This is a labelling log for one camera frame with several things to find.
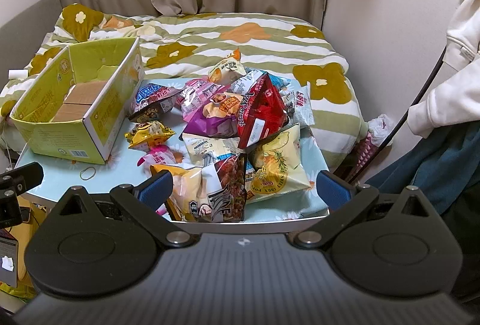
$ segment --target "white tissue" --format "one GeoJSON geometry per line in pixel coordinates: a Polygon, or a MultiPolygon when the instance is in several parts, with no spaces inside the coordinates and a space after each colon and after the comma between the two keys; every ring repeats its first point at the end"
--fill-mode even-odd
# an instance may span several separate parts
{"type": "Polygon", "coordinates": [[[24,80],[28,77],[28,70],[8,70],[9,80],[24,80]]]}
{"type": "Polygon", "coordinates": [[[14,261],[11,257],[3,256],[1,260],[1,267],[6,269],[7,271],[13,272],[14,271],[14,261]]]}
{"type": "Polygon", "coordinates": [[[381,114],[378,118],[368,122],[368,131],[371,133],[371,143],[380,146],[394,129],[393,120],[387,115],[381,114]]]}

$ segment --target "striped bedding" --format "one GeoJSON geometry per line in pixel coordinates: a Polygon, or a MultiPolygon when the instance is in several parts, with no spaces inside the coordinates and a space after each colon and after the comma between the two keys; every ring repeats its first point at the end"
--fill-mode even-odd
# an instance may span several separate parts
{"type": "Polygon", "coordinates": [[[86,40],[137,36],[146,77],[199,77],[237,47],[244,66],[267,70],[301,85],[310,82],[317,143],[331,170],[366,135],[358,101],[345,77],[349,65],[323,33],[300,19],[266,14],[122,17],[80,4],[64,8],[26,69],[0,94],[0,121],[59,50],[86,40]]]}

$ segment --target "toilet paper roll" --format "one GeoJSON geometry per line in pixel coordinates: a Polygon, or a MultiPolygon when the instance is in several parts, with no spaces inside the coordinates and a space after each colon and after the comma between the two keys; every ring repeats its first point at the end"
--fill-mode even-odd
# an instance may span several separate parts
{"type": "Polygon", "coordinates": [[[8,70],[9,80],[24,80],[28,77],[28,70],[8,70]]]}

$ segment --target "metal screw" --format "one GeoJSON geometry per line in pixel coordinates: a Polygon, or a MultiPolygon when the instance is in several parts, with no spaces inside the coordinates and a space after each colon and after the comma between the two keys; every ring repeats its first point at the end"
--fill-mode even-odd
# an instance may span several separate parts
{"type": "Polygon", "coordinates": [[[166,240],[169,241],[172,244],[185,244],[190,240],[190,234],[188,234],[186,231],[171,231],[166,235],[166,240]]]}
{"type": "Polygon", "coordinates": [[[297,235],[297,238],[303,244],[318,244],[322,241],[322,235],[316,231],[304,231],[297,235]]]}

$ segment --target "open box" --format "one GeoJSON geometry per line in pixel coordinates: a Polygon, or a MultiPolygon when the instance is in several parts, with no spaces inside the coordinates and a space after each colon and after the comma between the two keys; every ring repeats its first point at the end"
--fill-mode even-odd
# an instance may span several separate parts
{"type": "Polygon", "coordinates": [[[138,38],[70,45],[10,117],[35,153],[105,164],[144,77],[138,38]]]}

